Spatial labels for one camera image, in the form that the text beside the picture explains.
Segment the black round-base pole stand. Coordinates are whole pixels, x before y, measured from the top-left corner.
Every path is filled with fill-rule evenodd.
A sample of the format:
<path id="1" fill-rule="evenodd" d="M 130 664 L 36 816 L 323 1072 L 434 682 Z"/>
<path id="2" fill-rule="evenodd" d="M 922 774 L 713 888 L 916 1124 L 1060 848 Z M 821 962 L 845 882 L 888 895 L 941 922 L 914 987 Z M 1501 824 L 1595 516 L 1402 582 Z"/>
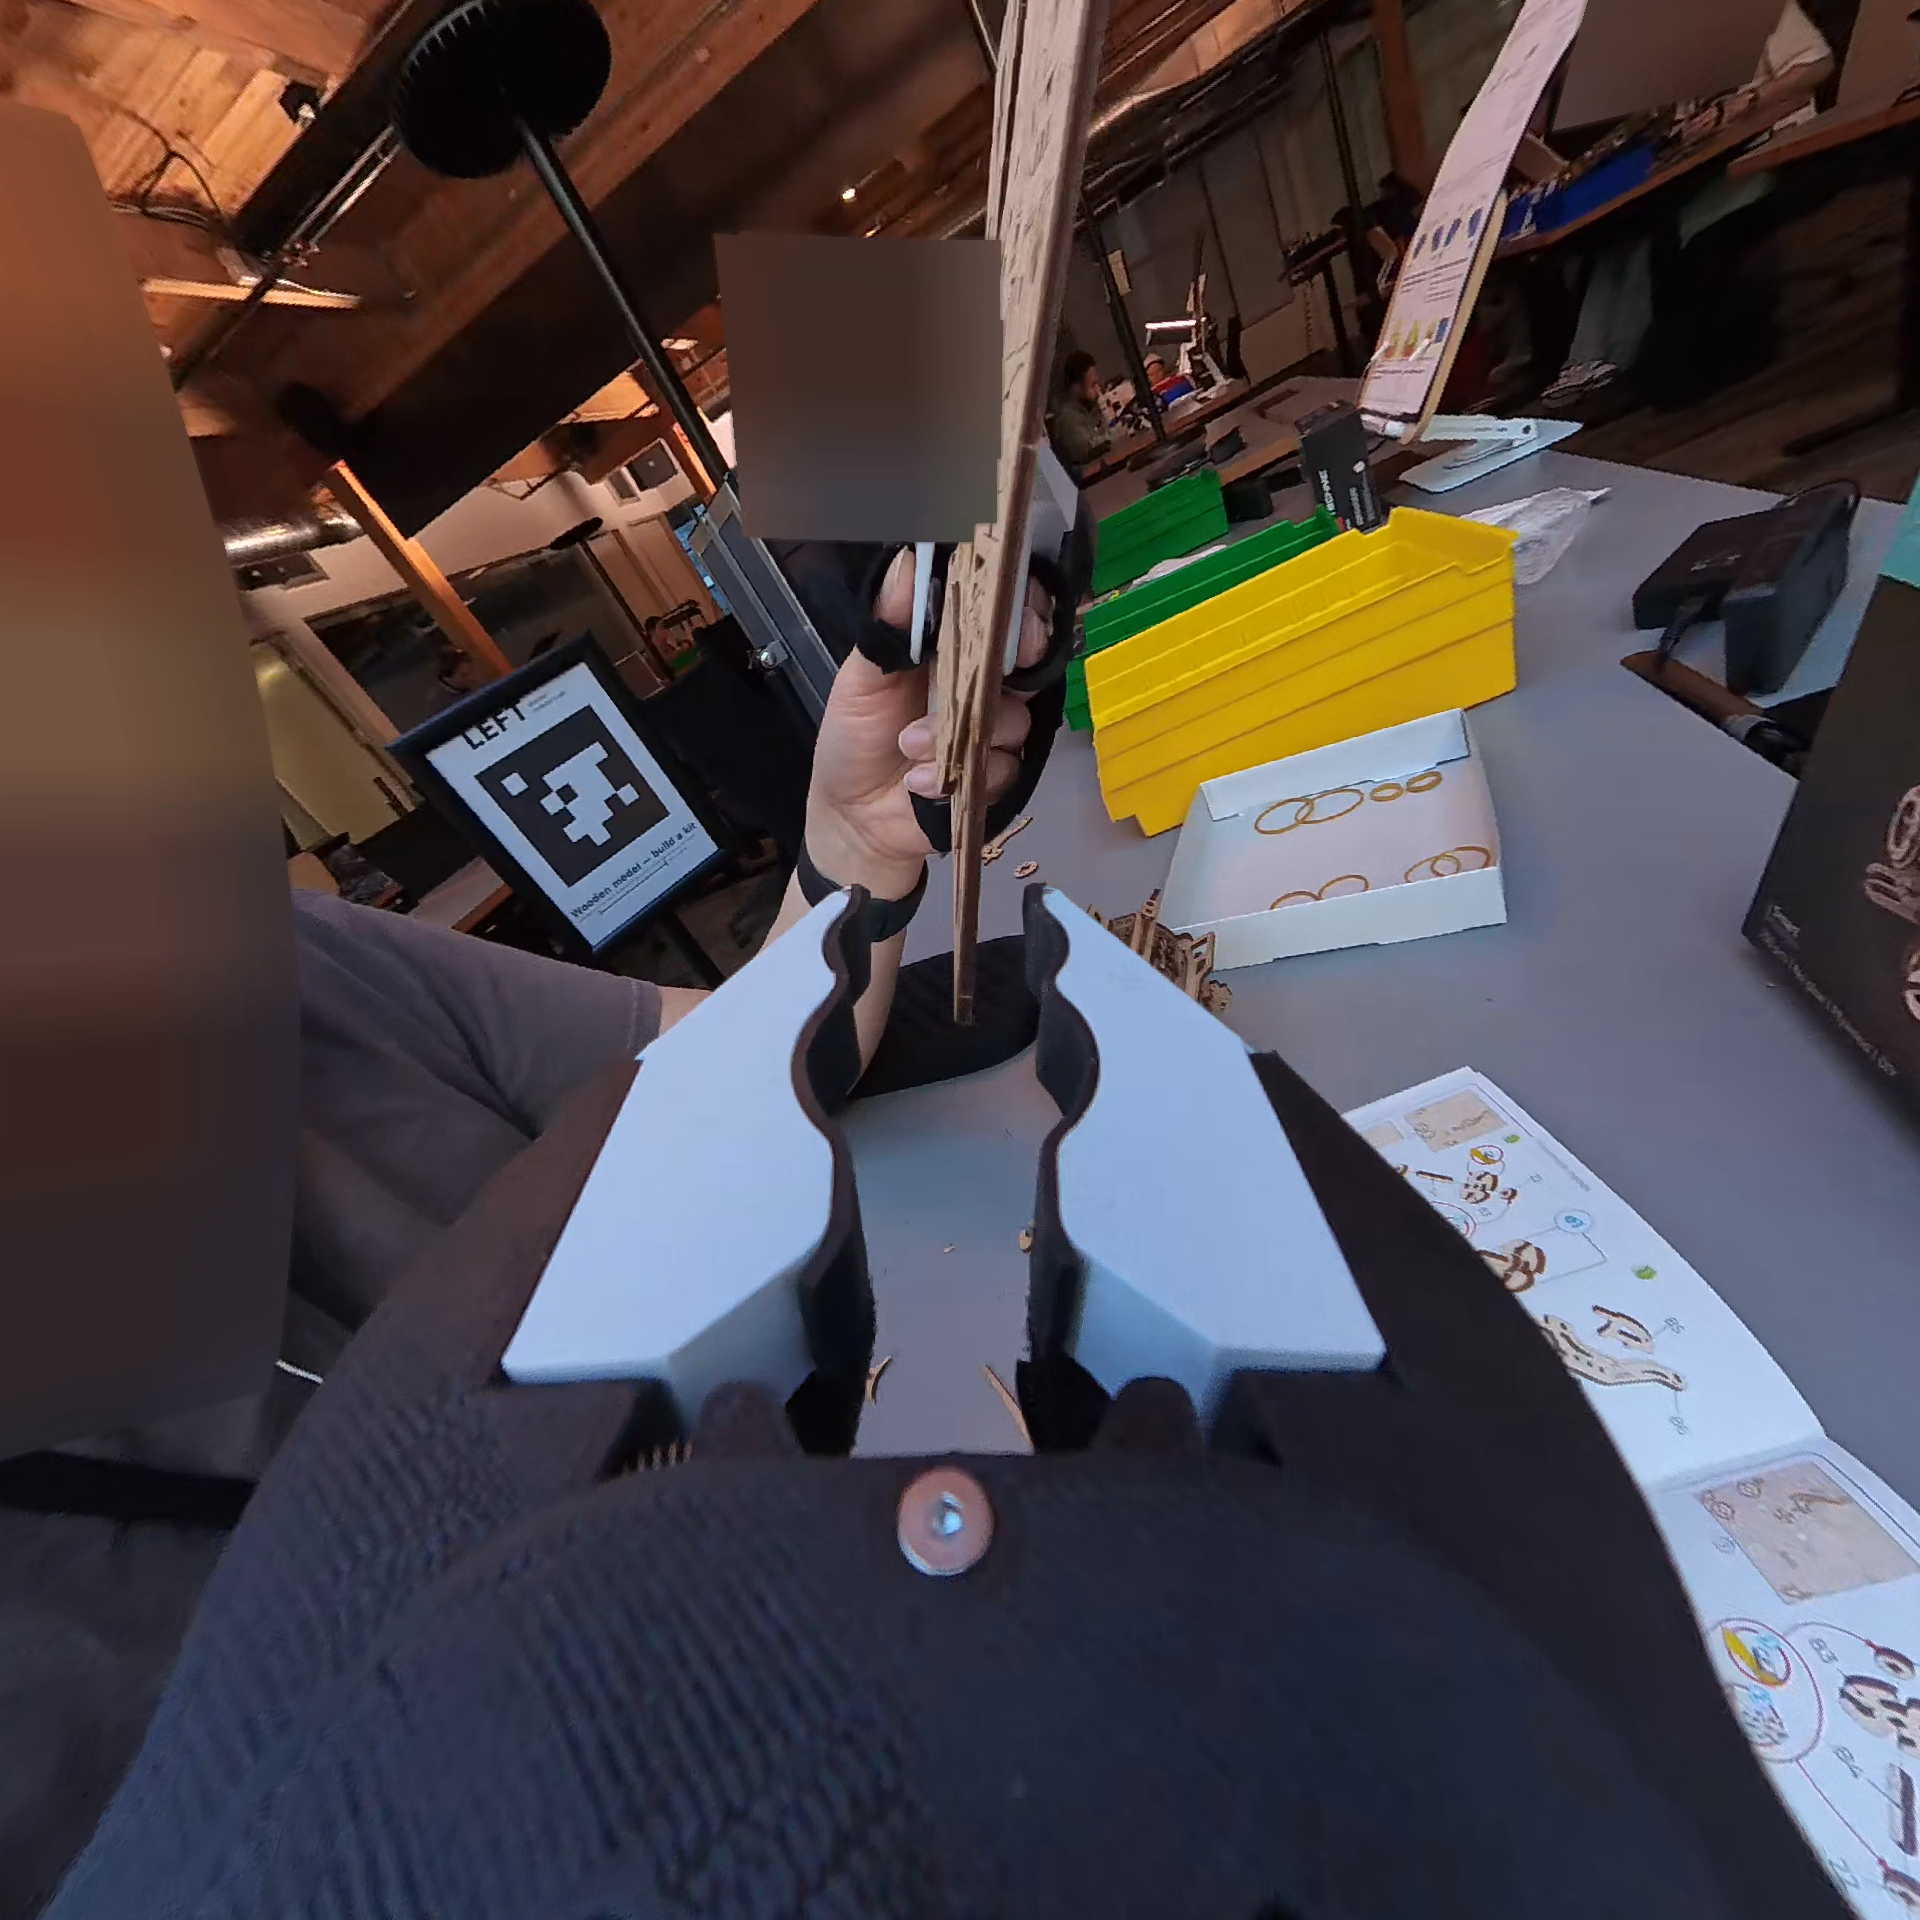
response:
<path id="1" fill-rule="evenodd" d="M 631 359 L 648 374 L 709 484 L 722 488 L 730 459 L 557 156 L 557 139 L 600 106 L 610 67 L 609 28 L 589 3 L 456 4 L 403 59 L 391 127 L 404 152 L 444 178 L 492 178 L 517 160 L 531 162 L 605 291 Z"/>

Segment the person's left hand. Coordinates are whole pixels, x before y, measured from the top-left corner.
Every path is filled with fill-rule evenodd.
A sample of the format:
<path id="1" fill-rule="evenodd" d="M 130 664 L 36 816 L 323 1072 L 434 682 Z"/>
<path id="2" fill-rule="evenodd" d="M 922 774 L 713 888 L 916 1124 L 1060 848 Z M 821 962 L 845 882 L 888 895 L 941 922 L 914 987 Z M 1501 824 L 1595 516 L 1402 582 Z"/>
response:
<path id="1" fill-rule="evenodd" d="M 889 632 L 906 632 L 914 604 L 914 553 L 882 550 L 877 584 L 863 612 Z M 1043 662 L 1055 602 L 1029 575 L 1018 664 Z M 1018 752 L 1029 735 L 1029 695 L 1001 690 L 989 731 L 989 798 L 1016 783 Z M 909 795 L 938 791 L 935 735 L 929 720 L 929 676 L 913 667 L 888 675 L 857 649 L 841 664 L 823 715 L 807 790 L 805 851 L 815 868 L 857 886 L 876 900 L 903 900 L 927 879 L 929 840 Z"/>

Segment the partly built wooden model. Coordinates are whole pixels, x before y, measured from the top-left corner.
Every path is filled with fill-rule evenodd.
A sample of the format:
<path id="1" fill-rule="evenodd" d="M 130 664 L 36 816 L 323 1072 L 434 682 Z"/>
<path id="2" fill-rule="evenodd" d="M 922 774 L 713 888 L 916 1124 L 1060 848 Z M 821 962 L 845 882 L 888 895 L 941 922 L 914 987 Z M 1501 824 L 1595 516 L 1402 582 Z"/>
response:
<path id="1" fill-rule="evenodd" d="M 1157 888 L 1125 915 L 1108 916 L 1091 907 L 1089 916 L 1185 996 L 1223 1019 L 1232 1006 L 1232 991 L 1217 976 L 1217 935 L 1170 929 L 1161 903 L 1163 890 Z"/>

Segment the black model kit box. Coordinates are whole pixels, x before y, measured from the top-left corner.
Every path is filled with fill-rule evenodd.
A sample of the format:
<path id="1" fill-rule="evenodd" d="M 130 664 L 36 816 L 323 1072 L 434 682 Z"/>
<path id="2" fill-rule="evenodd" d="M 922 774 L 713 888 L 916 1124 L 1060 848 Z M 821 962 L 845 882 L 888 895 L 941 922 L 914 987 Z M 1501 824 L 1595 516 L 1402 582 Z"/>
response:
<path id="1" fill-rule="evenodd" d="M 1917 497 L 1831 690 L 1745 937 L 1917 1115 Z"/>

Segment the yellow plastic bin stack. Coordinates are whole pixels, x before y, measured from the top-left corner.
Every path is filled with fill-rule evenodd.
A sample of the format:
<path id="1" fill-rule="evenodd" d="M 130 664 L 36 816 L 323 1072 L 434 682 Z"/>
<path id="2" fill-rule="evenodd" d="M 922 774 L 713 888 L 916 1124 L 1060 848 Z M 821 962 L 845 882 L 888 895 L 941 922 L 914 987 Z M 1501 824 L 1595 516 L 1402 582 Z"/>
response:
<path id="1" fill-rule="evenodd" d="M 1519 684 L 1514 536 L 1394 510 L 1089 662 L 1101 802 L 1154 836 L 1199 786 Z"/>

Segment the printed instruction booklet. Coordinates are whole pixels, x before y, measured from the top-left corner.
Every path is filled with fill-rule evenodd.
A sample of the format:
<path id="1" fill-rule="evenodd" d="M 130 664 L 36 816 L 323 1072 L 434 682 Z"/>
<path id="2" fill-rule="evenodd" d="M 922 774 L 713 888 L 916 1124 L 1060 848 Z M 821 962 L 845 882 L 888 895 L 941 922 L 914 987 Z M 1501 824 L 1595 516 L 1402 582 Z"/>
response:
<path id="1" fill-rule="evenodd" d="M 1855 1916 L 1917 1913 L 1917 1518 L 1627 1203 L 1471 1068 L 1347 1113 L 1641 1488 L 1722 1698 Z"/>

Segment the clear plastic bag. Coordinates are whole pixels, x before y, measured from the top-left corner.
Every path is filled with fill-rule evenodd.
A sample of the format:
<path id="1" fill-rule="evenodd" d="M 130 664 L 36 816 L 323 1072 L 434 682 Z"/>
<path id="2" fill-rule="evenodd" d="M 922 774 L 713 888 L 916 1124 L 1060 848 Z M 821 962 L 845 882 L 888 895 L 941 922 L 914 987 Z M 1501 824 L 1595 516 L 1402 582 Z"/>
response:
<path id="1" fill-rule="evenodd" d="M 1464 513 L 1461 520 L 1495 527 L 1514 537 L 1516 585 L 1528 588 L 1553 571 L 1609 494 L 1609 488 L 1551 488 Z"/>

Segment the black textured pad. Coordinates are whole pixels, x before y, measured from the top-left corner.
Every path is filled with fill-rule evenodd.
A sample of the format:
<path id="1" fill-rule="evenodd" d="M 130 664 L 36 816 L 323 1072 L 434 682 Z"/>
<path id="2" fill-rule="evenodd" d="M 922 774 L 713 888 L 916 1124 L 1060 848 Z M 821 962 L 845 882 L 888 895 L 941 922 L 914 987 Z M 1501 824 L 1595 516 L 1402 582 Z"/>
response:
<path id="1" fill-rule="evenodd" d="M 1034 1048 L 1040 1000 L 1027 980 L 1025 937 L 977 946 L 975 1018 L 953 1019 L 953 956 L 900 968 L 893 1006 L 855 1097 L 933 1089 L 1011 1064 Z"/>

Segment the blue plastic bin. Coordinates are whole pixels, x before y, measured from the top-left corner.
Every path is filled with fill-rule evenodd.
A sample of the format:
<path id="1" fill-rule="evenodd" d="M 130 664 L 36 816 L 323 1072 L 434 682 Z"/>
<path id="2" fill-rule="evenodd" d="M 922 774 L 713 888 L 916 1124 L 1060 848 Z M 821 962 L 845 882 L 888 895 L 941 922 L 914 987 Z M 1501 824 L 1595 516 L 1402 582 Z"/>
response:
<path id="1" fill-rule="evenodd" d="M 1660 158 L 1657 137 L 1597 147 L 1557 177 L 1528 185 L 1511 199 L 1501 246 L 1516 248 L 1533 236 L 1560 233 L 1641 187 Z"/>

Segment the small green plastic bin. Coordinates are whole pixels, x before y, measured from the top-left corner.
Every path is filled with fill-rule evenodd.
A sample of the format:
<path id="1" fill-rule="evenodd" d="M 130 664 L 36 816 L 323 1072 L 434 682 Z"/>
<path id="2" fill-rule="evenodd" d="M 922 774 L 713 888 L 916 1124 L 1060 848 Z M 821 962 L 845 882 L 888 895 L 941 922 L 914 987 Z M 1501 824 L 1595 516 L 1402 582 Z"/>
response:
<path id="1" fill-rule="evenodd" d="M 1089 592 L 1101 596 L 1228 537 L 1231 516 L 1215 467 L 1187 472 L 1096 527 Z"/>

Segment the white board stand base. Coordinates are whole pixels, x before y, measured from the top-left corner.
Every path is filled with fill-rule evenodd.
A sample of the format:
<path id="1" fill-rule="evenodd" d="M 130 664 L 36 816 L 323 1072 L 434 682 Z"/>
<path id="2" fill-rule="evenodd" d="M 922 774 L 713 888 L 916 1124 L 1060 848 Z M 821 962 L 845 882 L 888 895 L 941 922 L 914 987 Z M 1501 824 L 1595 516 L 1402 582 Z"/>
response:
<path id="1" fill-rule="evenodd" d="M 1408 467 L 1402 483 L 1448 494 L 1471 483 L 1524 462 L 1579 433 L 1572 419 L 1533 416 L 1433 416 L 1420 438 L 1405 434 L 1403 448 L 1435 448 L 1428 459 Z"/>

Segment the instruction sheet on board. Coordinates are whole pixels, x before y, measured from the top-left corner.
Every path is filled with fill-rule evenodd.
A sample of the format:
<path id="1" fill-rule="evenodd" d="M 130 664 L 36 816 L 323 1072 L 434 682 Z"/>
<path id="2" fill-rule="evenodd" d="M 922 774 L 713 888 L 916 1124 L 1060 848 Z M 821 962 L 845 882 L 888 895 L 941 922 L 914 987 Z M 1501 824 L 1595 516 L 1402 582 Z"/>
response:
<path id="1" fill-rule="evenodd" d="M 1509 167 L 1584 14 L 1583 3 L 1524 3 L 1448 147 L 1355 399 L 1387 442 L 1417 442 L 1448 393 L 1501 238 Z"/>

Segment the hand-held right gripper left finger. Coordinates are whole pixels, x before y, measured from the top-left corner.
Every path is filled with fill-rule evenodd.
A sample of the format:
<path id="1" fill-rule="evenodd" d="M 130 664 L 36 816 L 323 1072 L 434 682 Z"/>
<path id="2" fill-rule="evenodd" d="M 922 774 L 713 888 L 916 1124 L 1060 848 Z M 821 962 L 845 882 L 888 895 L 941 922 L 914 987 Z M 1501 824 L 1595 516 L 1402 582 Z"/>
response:
<path id="1" fill-rule="evenodd" d="M 809 1454 L 857 1439 L 876 1302 L 841 1113 L 777 1083 L 765 950 L 637 1064 L 500 1369 L 650 1388 L 689 1434 L 755 1385 Z"/>

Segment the person's left forearm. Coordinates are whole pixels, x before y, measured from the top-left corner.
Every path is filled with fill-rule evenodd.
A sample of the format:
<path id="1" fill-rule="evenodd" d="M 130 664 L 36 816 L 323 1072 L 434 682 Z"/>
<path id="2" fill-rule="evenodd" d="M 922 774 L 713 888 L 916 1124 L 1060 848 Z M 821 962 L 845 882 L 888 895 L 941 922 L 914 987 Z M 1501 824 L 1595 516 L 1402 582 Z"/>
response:
<path id="1" fill-rule="evenodd" d="M 896 900 L 863 886 L 821 900 L 800 879 L 787 886 L 765 946 L 777 985 L 765 1038 L 777 1083 L 816 1113 L 841 1113 L 873 1064 L 900 970 L 896 922 Z"/>

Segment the small black box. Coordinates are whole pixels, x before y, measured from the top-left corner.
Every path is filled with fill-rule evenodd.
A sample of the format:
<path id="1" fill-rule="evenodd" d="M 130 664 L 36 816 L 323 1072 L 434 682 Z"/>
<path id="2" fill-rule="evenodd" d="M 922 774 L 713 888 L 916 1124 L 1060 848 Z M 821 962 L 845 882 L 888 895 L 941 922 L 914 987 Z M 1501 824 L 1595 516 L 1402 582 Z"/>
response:
<path id="1" fill-rule="evenodd" d="M 1333 400 L 1298 420 L 1303 480 L 1343 532 L 1372 536 L 1386 508 L 1372 472 L 1372 438 L 1359 408 Z"/>

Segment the grey metal panel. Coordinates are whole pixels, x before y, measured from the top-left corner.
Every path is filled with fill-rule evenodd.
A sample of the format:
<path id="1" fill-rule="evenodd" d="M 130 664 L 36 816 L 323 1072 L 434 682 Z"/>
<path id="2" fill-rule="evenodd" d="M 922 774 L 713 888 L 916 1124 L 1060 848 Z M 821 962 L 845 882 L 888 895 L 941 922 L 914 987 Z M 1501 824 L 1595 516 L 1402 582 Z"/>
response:
<path id="1" fill-rule="evenodd" d="M 759 667 L 784 686 L 807 731 L 819 735 L 836 662 L 765 543 L 746 530 L 733 476 L 721 480 L 703 505 L 689 547 Z"/>

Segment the black power adapter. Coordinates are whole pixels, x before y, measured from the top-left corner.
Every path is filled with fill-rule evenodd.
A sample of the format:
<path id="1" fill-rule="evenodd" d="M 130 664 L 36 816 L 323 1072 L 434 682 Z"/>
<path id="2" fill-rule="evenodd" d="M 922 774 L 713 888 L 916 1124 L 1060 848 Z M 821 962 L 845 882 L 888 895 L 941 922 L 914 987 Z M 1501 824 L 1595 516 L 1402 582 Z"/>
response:
<path id="1" fill-rule="evenodd" d="M 1680 639 L 1719 623 L 1729 690 L 1776 694 L 1844 588 L 1861 498 L 1856 483 L 1829 483 L 1700 524 L 1632 592 L 1634 628 L 1660 634 L 1669 662 Z"/>

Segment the person's grey shirt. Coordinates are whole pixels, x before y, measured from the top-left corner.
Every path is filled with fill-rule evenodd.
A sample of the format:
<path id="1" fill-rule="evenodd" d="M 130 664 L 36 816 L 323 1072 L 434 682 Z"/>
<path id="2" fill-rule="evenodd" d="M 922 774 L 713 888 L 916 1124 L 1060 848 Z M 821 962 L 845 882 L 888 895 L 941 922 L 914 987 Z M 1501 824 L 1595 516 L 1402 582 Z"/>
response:
<path id="1" fill-rule="evenodd" d="M 661 1032 L 659 985 L 295 891 L 290 1283 L 361 1329 L 602 1071 Z"/>

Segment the white cardboard box tray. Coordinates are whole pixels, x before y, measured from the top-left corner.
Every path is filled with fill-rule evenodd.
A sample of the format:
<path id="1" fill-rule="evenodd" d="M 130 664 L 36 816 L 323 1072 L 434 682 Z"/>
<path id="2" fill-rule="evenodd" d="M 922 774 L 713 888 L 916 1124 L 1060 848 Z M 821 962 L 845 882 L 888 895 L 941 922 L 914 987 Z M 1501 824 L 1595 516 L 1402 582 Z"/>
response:
<path id="1" fill-rule="evenodd" d="M 1347 784 L 1369 793 L 1377 783 L 1427 768 L 1440 768 L 1444 783 L 1420 798 L 1367 801 L 1340 824 L 1284 836 L 1255 832 L 1255 816 L 1274 801 Z M 1468 843 L 1493 848 L 1498 867 L 1402 882 L 1412 862 Z M 1269 911 L 1284 891 L 1340 873 L 1367 875 L 1375 891 Z M 1223 972 L 1504 923 L 1501 835 L 1468 715 L 1442 712 L 1202 783 L 1180 828 L 1161 916 L 1178 930 L 1215 934 Z"/>

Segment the wooden model parts sheet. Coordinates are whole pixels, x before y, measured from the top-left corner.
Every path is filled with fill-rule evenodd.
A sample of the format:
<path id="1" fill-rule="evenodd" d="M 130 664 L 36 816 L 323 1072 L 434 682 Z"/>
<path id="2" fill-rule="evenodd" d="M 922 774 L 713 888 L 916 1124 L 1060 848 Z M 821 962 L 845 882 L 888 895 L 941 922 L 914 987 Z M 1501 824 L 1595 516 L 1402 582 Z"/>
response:
<path id="1" fill-rule="evenodd" d="M 952 857 L 952 1018 L 977 1011 L 977 916 L 988 840 L 992 718 L 1016 672 L 1047 448 L 1051 354 L 1089 156 L 1108 8 L 1013 3 L 1003 12 L 989 147 L 988 236 L 1000 246 L 1000 467 L 992 516 L 952 553 L 933 648 L 929 843 Z"/>

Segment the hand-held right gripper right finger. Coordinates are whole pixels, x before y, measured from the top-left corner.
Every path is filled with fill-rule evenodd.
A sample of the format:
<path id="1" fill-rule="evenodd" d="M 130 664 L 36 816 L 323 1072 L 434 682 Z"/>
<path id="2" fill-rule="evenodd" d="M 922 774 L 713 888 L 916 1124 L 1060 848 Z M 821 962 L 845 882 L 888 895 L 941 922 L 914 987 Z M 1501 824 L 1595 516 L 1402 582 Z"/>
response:
<path id="1" fill-rule="evenodd" d="M 1237 1377 L 1375 1375 L 1384 1334 L 1259 1059 L 1057 888 L 1025 895 L 1025 962 L 1059 1113 L 1031 1211 L 1031 1447 L 1085 1447 L 1139 1380 L 1210 1428 Z"/>

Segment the black framed marker sign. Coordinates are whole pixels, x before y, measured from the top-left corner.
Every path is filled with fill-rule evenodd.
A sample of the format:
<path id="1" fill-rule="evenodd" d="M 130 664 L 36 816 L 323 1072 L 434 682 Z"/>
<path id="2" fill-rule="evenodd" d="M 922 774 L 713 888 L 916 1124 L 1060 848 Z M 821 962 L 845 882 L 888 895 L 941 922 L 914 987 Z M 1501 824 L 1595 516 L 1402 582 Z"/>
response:
<path id="1" fill-rule="evenodd" d="M 587 632 L 399 735 L 391 754 L 580 962 L 669 916 L 736 851 Z"/>

